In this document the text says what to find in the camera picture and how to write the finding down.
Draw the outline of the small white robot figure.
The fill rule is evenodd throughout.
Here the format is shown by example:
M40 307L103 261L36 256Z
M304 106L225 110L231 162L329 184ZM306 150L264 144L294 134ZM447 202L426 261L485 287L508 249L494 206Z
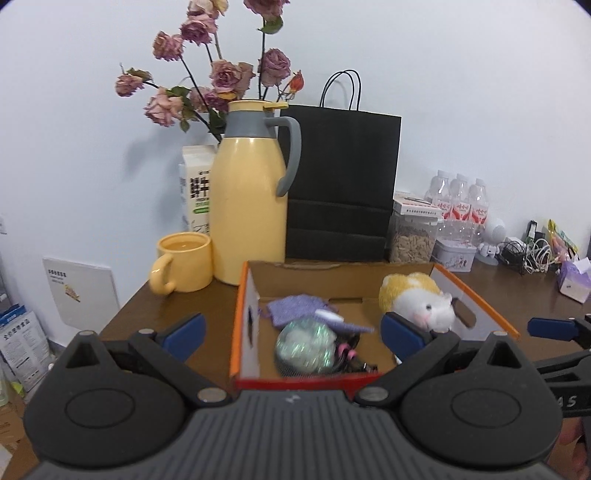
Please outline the small white robot figure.
M499 218L489 219L480 234L475 258L486 265L497 266L499 264L497 255L505 238L505 223Z

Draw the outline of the red orange cardboard box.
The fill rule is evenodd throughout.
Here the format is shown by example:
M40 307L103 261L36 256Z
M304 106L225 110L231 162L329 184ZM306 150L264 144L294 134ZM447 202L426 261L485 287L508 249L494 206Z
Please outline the red orange cardboard box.
M423 272L430 275L460 306L454 328L465 340L484 340L494 331L513 338L518 330L458 276L443 266L386 263L280 264L252 261L242 267L235 308L229 377L235 390L356 390L394 368L394 354L382 343L382 313L378 292L384 276ZM274 364L274 345L279 331L273 327L266 304L290 295L308 294L329 303L346 323L370 328L356 351L377 366L376 373L332 376L283 377Z

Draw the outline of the white milk carton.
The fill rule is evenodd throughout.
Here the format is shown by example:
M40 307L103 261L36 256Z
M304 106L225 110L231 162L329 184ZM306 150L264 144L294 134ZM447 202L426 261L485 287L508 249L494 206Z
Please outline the white milk carton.
M184 146L179 164L182 220L187 231L209 234L209 174L214 145Z

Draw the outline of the left water bottle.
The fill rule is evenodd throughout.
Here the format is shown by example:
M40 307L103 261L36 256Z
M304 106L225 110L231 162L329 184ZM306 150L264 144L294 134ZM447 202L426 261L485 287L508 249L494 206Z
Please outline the left water bottle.
M441 211L444 220L449 218L452 209L450 176L450 173L439 170L425 194L425 199Z

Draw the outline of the middle water bottle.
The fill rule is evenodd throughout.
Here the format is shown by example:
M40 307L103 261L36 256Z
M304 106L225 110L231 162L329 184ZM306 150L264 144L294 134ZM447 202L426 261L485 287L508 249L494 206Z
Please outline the middle water bottle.
M444 238L464 241L468 234L471 204L468 199L469 179L457 174L450 183L450 208L444 218Z

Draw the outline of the stack of leaflets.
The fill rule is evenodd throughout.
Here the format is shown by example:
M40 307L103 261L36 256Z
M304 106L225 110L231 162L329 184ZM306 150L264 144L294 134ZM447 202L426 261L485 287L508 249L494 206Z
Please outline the stack of leaflets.
M48 339L33 311L16 304L1 315L1 356L24 394L43 380L52 362Z

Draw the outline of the yellow ceramic mug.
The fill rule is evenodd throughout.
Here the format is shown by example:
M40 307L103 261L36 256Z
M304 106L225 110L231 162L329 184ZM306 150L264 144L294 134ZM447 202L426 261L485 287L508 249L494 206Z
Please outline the yellow ceramic mug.
M211 238L195 232L167 235L157 242L158 258L148 276L156 295L191 293L211 284L213 278Z

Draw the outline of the clear seed storage container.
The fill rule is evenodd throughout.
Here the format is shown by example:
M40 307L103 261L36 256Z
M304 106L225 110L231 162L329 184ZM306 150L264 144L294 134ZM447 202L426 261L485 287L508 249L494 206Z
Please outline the clear seed storage container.
M440 208L408 193L394 194L394 210L389 227L392 263L429 263L436 243Z

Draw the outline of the white wall panel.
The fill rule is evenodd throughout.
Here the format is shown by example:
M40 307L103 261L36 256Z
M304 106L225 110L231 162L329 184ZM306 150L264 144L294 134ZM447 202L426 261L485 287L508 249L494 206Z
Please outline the white wall panel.
M50 291L62 322L77 330L100 333L120 304L108 267L43 258Z

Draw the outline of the purple knitted cloth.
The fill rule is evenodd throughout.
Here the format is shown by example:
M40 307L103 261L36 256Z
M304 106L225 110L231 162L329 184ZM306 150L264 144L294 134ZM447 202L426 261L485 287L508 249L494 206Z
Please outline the purple knitted cloth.
M307 294L291 295L270 301L263 308L263 316L269 318L273 327L283 330L290 322L311 319L325 324L336 334L353 335L372 333L372 327L346 323L345 318L324 299Z

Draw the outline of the water bottle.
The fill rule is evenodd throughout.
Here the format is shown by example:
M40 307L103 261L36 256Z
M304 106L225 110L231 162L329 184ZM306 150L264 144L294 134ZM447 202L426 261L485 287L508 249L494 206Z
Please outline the water bottle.
M468 234L471 204L468 199L469 179L457 174L450 183L450 208L444 218L444 238L464 241Z
M425 199L441 211L444 220L449 218L452 209L450 176L450 173L439 170L425 194Z
M478 246L482 243L486 221L489 214L489 199L486 183L477 178L469 187L468 200L470 203L469 222L472 226L471 243Z

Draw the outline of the dried pink rose bouquet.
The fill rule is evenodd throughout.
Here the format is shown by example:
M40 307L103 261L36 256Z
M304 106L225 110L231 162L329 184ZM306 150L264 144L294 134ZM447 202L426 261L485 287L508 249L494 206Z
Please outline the dried pink rose bouquet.
M164 86L143 69L122 68L114 83L120 98L129 98L149 87L153 90L143 115L161 127L178 126L186 132L200 123L221 142L232 102L246 100L249 92L260 101L290 102L304 89L304 74L295 71L279 48L266 38L283 28L287 1L245 1L243 6L259 17L259 58L256 64L232 62L222 55L218 21L228 11L226 1L190 1L185 19L175 33L160 31L152 42L154 59L182 66L180 83Z

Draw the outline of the yellow thermos jug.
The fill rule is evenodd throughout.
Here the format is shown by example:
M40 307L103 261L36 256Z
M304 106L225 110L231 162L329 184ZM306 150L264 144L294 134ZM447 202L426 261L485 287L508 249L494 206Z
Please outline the yellow thermos jug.
M301 126L287 102L229 103L209 175L213 275L238 285L248 261L286 258L287 193L301 160Z

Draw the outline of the yellow white hamster plush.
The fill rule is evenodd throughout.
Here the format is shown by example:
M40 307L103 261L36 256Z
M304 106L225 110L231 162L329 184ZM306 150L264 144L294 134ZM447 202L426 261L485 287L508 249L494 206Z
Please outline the yellow white hamster plush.
M424 331L459 333L476 326L475 315L436 281L421 272L389 274L382 281L378 303L381 311L396 313Z

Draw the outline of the iridescent plastic ball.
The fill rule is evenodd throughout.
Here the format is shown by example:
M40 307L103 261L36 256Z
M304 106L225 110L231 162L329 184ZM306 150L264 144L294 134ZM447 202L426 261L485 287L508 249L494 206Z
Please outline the iridescent plastic ball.
M329 326L312 317L291 321L276 339L276 368L287 377L329 374L335 368L337 339Z

